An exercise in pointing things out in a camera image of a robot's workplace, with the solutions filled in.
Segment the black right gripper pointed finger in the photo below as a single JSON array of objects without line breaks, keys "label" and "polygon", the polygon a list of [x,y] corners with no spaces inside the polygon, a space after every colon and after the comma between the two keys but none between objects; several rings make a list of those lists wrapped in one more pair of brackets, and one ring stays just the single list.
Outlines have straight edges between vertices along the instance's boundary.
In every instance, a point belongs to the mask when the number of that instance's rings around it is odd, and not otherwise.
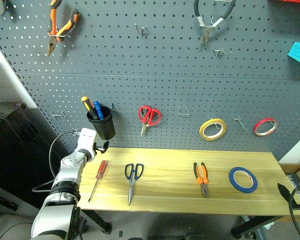
[{"label": "black right gripper pointed finger", "polygon": [[277,183],[277,187],[281,196],[288,202],[289,206],[292,208],[294,206],[294,197],[292,196],[290,191],[280,183]]}]

